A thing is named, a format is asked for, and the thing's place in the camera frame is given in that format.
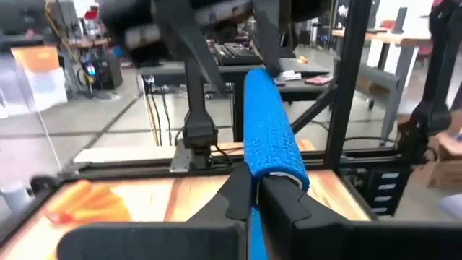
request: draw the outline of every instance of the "gray floor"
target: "gray floor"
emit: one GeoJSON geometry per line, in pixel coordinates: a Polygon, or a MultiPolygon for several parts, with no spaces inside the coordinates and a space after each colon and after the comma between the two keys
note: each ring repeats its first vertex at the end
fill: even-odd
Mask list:
{"type": "MultiPolygon", "coordinates": [[[[307,56],[327,69],[332,69],[332,58],[322,51],[301,48],[299,54],[307,56]]],[[[456,70],[461,69],[462,58],[458,59],[456,70]]],[[[411,83],[406,89],[403,103],[407,107],[416,105],[422,95],[423,82],[425,81],[426,68],[416,65],[412,74],[411,83]]],[[[136,77],[133,71],[124,71],[124,83],[118,88],[121,96],[118,100],[86,100],[78,99],[67,104],[58,105],[41,116],[46,124],[46,130],[51,138],[44,137],[44,129],[37,115],[19,116],[0,120],[0,186],[15,180],[28,182],[30,176],[37,173],[54,173],[60,165],[66,164],[88,142],[95,138],[121,110],[129,104],[138,93],[136,77]],[[57,157],[49,143],[53,144],[57,157]]],[[[462,77],[454,76],[450,89],[449,100],[455,95],[462,77]]],[[[187,111],[187,100],[184,94],[168,95],[167,106],[170,114],[173,136],[183,125],[183,117],[187,111]]],[[[296,119],[312,102],[284,104],[290,120],[296,119]]],[[[209,100],[207,109],[216,125],[220,126],[219,141],[231,142],[232,130],[231,110],[229,100],[209,100]]],[[[159,106],[161,114],[162,140],[168,143],[166,132],[167,120],[162,106],[159,106]]],[[[379,136],[381,120],[384,112],[379,108],[367,109],[367,103],[359,97],[355,97],[351,110],[347,136],[379,136]]],[[[315,120],[328,126],[330,113],[328,110],[320,113],[315,120]]],[[[318,149],[326,146],[327,132],[314,123],[306,126],[297,138],[310,139],[318,149]]],[[[149,121],[143,99],[137,100],[134,105],[108,129],[93,147],[119,147],[152,144],[154,139],[149,132],[149,121]]],[[[351,141],[345,144],[346,148],[377,147],[374,141],[351,141]]],[[[409,183],[406,188],[400,207],[394,220],[448,220],[449,217],[438,209],[437,203],[450,191],[428,189],[418,183],[409,183]]],[[[6,217],[3,202],[0,200],[0,220],[6,217]]]]}

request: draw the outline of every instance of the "keyboard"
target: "keyboard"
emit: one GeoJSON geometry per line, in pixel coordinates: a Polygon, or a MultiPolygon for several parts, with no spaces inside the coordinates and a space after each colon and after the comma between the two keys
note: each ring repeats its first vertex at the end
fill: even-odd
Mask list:
{"type": "Polygon", "coordinates": [[[212,51],[221,66],[260,65],[263,63],[255,52],[239,43],[214,44],[212,51]]]}

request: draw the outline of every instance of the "black metal frame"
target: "black metal frame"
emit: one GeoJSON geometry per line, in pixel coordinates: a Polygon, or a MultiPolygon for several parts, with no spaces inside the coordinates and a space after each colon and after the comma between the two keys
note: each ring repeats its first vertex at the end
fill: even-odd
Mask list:
{"type": "MultiPolygon", "coordinates": [[[[295,126],[299,129],[307,121],[307,119],[313,117],[313,113],[316,113],[318,109],[325,107],[325,104],[327,103],[325,101],[329,100],[330,97],[337,97],[334,100],[334,109],[331,115],[326,151],[302,152],[305,168],[307,170],[329,169],[336,172],[336,174],[340,177],[340,180],[351,192],[352,196],[358,201],[359,205],[364,209],[366,214],[371,218],[371,220],[375,220],[375,212],[371,209],[371,205],[372,207],[381,207],[384,205],[381,202],[374,201],[374,198],[377,195],[392,196],[392,200],[387,202],[391,205],[388,205],[387,207],[391,208],[386,208],[385,213],[390,215],[394,214],[404,187],[407,184],[410,175],[410,167],[408,158],[403,156],[403,150],[398,151],[397,149],[386,148],[343,150],[343,143],[357,77],[356,75],[359,68],[359,59],[367,27],[367,23],[362,19],[362,17],[368,17],[370,4],[370,1],[352,0],[349,8],[344,44],[344,50],[348,49],[349,51],[342,51],[342,57],[339,64],[339,75],[334,81],[335,85],[327,90],[325,95],[320,96],[322,104],[318,104],[317,108],[314,107],[311,113],[305,113],[302,115],[303,118],[297,120],[295,122],[295,126]],[[358,191],[357,188],[350,183],[348,174],[345,173],[349,169],[365,169],[368,172],[370,176],[367,178],[368,184],[365,191],[358,191]],[[388,173],[400,174],[396,179],[389,180],[384,178],[384,175],[388,173]],[[392,191],[377,190],[378,186],[390,183],[395,185],[396,189],[392,191]]],[[[437,54],[436,59],[443,60],[443,58],[445,58],[441,56],[443,55],[437,54]]],[[[450,68],[447,68],[446,70],[439,70],[440,68],[433,69],[436,69],[440,74],[448,73],[446,76],[450,76],[451,73],[447,71],[447,69],[450,68]]],[[[242,89],[243,87],[235,88],[234,102],[237,108],[242,108],[242,89]]],[[[236,122],[235,118],[234,123],[238,126],[242,125],[242,118],[240,120],[241,122],[236,122]]],[[[230,157],[235,162],[243,160],[242,155],[231,155],[230,157]]],[[[21,215],[9,218],[1,226],[0,246],[3,246],[43,206],[43,204],[66,183],[77,181],[79,179],[104,181],[114,179],[218,176],[228,175],[232,170],[230,167],[217,166],[207,170],[190,170],[185,173],[171,173],[168,170],[171,161],[171,159],[161,159],[105,163],[89,162],[77,164],[74,165],[73,168],[66,169],[67,171],[63,172],[59,179],[36,177],[31,181],[31,186],[35,192],[36,200],[21,215]]]]}

